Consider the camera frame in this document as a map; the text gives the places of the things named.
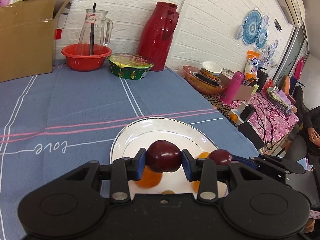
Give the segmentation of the dark red plum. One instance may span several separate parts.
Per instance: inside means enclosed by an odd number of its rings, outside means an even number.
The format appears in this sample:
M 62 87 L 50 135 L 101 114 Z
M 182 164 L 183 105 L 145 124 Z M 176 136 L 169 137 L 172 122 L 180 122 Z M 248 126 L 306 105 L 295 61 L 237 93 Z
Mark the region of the dark red plum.
M 157 140 L 147 149 L 146 165 L 153 172 L 176 172 L 181 164 L 181 150 L 169 141 Z
M 223 149 L 214 150 L 207 158 L 215 161 L 217 165 L 228 165 L 232 161 L 232 155 Z

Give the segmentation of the orange mandarin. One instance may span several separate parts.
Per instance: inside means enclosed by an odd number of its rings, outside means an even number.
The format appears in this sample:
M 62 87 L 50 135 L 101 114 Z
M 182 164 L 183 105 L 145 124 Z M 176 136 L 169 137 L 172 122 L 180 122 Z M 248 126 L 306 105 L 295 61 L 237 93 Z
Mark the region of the orange mandarin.
M 153 172 L 148 166 L 145 166 L 141 179 L 135 181 L 135 183 L 143 189 L 150 189 L 156 187 L 161 182 L 162 177 L 162 173 Z

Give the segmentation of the brown longan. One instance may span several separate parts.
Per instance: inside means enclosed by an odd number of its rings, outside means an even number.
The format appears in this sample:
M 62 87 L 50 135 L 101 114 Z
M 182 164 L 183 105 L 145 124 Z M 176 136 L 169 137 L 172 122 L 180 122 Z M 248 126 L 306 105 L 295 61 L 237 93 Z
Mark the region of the brown longan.
M 175 194 L 175 192 L 171 190 L 166 190 L 166 191 L 163 191 L 162 194 Z

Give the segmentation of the yellow orange kumquat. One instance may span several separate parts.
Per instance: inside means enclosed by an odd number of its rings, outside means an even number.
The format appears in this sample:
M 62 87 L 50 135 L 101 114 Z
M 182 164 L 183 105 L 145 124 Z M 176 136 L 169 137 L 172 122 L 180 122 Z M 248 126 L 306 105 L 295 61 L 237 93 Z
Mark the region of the yellow orange kumquat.
M 204 158 L 206 159 L 210 155 L 210 152 L 202 152 L 197 156 L 197 159 Z

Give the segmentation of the white plate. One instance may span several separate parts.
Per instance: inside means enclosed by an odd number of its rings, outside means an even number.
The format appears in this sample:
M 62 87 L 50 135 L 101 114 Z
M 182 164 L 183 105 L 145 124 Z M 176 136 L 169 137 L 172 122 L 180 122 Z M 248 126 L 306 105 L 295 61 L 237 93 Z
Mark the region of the white plate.
M 215 144 L 198 129 L 167 118 L 146 118 L 124 127 L 111 147 L 110 159 L 134 158 L 146 149 L 146 166 L 139 181 L 130 181 L 132 196 L 137 193 L 192 193 L 196 195 L 199 181 L 189 182 L 182 168 L 182 150 L 192 157 L 206 158 L 217 150 Z

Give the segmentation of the black power adapter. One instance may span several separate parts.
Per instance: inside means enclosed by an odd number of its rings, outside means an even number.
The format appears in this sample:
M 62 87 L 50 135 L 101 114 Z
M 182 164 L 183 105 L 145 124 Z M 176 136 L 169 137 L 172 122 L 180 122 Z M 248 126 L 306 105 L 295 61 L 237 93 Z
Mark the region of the black power adapter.
M 240 113 L 240 118 L 243 122 L 246 122 L 255 112 L 255 107 L 252 104 L 247 105 L 244 110 Z

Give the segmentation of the pink water bottle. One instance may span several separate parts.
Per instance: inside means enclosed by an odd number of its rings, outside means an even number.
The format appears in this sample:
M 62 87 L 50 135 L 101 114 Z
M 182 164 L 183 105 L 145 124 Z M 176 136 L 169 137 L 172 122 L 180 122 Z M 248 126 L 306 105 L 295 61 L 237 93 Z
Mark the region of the pink water bottle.
M 237 71 L 232 77 L 226 73 L 222 73 L 221 77 L 223 84 L 227 85 L 226 90 L 221 96 L 221 101 L 228 105 L 233 101 L 239 88 L 242 86 L 245 75 L 242 72 Z

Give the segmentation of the blue checked tablecloth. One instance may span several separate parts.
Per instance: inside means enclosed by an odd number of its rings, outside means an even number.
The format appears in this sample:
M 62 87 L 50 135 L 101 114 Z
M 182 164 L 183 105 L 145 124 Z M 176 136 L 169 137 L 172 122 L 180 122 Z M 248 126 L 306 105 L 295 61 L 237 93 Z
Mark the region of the blue checked tablecloth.
M 1 83 L 1 239 L 22 239 L 17 208 L 29 192 L 90 161 L 108 164 L 112 142 L 127 124 L 163 116 L 194 126 L 218 148 L 244 158 L 253 144 L 175 72 L 140 80 L 108 66 Z

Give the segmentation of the orange bowl stack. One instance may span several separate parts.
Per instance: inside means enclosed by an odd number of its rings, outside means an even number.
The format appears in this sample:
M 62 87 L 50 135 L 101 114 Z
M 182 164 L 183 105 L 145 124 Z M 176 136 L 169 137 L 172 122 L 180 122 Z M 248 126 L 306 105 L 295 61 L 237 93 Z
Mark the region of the orange bowl stack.
M 201 75 L 199 74 L 199 70 L 196 67 L 183 66 L 183 73 L 186 81 L 200 94 L 215 95 L 221 94 L 226 90 L 226 87 L 223 87 L 221 84 L 216 86 L 203 81 L 201 79 Z

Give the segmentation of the red plastic basket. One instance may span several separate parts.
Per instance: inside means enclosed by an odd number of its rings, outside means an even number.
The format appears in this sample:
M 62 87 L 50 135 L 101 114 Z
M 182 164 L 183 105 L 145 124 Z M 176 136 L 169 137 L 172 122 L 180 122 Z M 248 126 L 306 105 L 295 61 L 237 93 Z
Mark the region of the red plastic basket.
M 106 46 L 95 44 L 93 46 L 93 55 L 89 54 L 90 45 L 71 44 L 65 46 L 61 53 L 66 57 L 69 68 L 79 72 L 89 72 L 99 69 L 106 58 L 112 54 L 112 49 Z

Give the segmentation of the blue paper fan decoration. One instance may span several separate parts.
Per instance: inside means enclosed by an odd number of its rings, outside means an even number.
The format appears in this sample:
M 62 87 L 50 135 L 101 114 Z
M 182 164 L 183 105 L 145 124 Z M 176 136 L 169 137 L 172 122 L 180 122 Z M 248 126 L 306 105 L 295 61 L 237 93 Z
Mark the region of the blue paper fan decoration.
M 268 15 L 262 15 L 258 10 L 252 10 L 244 18 L 235 39 L 242 40 L 247 46 L 254 44 L 257 49 L 262 49 L 268 39 L 269 25 Z

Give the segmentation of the black straw in pitcher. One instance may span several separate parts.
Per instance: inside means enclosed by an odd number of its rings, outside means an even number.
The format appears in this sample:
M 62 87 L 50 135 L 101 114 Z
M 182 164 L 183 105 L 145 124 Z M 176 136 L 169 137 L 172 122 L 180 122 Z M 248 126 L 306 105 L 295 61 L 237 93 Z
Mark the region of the black straw in pitcher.
M 90 41 L 89 41 L 89 54 L 94 55 L 94 28 L 95 28 L 95 21 L 96 21 L 96 3 L 93 3 L 92 9 L 92 20 L 91 20 L 91 32 L 90 32 Z

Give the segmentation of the red thermos jug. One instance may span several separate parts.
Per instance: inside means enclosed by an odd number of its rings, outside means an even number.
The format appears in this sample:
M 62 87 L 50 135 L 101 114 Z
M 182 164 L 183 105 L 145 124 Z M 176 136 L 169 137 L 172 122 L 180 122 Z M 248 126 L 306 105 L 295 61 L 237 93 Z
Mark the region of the red thermos jug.
M 157 2 L 141 33 L 136 54 L 149 59 L 154 72 L 164 69 L 178 23 L 179 13 L 176 10 L 176 4 Z

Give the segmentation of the glass pitcher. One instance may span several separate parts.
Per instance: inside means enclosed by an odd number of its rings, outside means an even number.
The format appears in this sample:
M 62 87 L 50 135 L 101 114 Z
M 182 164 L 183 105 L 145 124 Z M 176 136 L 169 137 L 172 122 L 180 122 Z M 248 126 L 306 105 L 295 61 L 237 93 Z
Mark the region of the glass pitcher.
M 104 54 L 104 47 L 109 46 L 113 29 L 113 22 L 107 17 L 107 14 L 106 10 L 86 10 L 78 42 L 79 55 Z

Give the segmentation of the cardboard box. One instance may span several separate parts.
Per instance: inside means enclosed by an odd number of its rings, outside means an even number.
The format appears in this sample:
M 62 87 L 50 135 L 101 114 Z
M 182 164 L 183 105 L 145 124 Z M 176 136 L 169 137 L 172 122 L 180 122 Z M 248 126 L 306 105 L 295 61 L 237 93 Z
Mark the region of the cardboard box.
M 27 0 L 1 7 L 1 81 L 52 72 L 55 32 L 67 7 L 55 0 Z

